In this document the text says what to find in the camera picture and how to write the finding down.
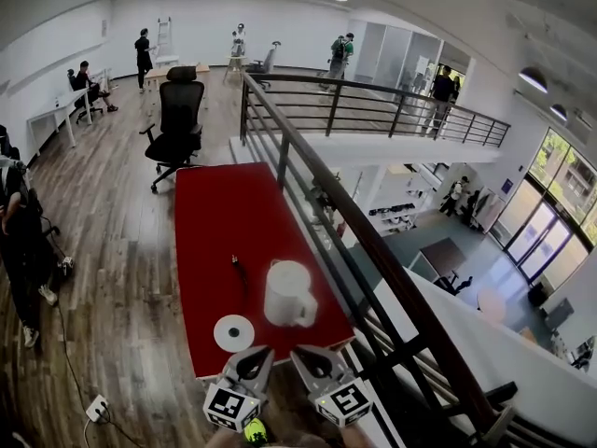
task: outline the person in green shirt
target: person in green shirt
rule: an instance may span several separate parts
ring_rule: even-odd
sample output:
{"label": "person in green shirt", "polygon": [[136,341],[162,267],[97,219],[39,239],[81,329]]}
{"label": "person in green shirt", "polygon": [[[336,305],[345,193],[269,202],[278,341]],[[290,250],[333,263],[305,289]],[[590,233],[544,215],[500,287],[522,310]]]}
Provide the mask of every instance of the person in green shirt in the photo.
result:
{"label": "person in green shirt", "polygon": [[[342,35],[332,43],[332,58],[329,63],[329,71],[326,77],[332,79],[340,79],[344,76],[344,69],[348,63],[348,59],[354,53],[353,45],[354,35],[352,33],[346,34],[344,38]],[[328,85],[320,85],[322,88],[327,88]]]}

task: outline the white disc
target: white disc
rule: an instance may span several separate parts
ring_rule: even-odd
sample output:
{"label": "white disc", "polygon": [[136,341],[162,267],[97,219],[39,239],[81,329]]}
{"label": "white disc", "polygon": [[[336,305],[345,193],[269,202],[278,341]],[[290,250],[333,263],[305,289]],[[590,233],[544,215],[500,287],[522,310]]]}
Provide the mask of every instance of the white disc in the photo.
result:
{"label": "white disc", "polygon": [[243,316],[226,315],[215,323],[214,339],[222,350],[235,354],[251,346],[255,329]]}

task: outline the wall lamp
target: wall lamp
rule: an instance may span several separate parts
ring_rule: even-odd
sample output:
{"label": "wall lamp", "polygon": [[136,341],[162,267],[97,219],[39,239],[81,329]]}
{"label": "wall lamp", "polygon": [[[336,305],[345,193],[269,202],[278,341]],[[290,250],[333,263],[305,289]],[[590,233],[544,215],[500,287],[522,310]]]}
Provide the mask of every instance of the wall lamp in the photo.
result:
{"label": "wall lamp", "polygon": [[564,121],[568,120],[568,114],[566,113],[566,108],[564,108],[559,103],[552,105],[550,108],[551,112],[556,115],[558,118],[563,119]]}
{"label": "wall lamp", "polygon": [[519,73],[519,77],[539,91],[542,91],[543,93],[548,92],[548,82],[545,80],[543,74],[536,68],[533,68],[532,66],[523,68]]}

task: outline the ladder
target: ladder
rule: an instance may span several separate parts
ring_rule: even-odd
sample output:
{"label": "ladder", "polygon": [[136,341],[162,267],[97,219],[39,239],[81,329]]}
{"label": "ladder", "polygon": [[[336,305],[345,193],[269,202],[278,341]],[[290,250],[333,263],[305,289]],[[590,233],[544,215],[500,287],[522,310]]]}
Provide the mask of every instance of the ladder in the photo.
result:
{"label": "ladder", "polygon": [[158,67],[178,62],[178,55],[174,55],[172,45],[172,19],[158,19],[158,53],[156,65]]}

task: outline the chair armrest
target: chair armrest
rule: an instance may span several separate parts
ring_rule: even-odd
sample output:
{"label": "chair armrest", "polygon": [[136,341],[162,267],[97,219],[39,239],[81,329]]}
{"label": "chair armrest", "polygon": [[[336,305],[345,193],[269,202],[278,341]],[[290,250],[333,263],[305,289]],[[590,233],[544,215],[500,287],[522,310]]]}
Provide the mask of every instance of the chair armrest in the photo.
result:
{"label": "chair armrest", "polygon": [[147,134],[147,137],[149,138],[149,143],[153,143],[153,134],[151,133],[151,128],[153,128],[155,125],[156,125],[156,123],[153,123],[145,131],[140,131],[139,132],[139,134]]}

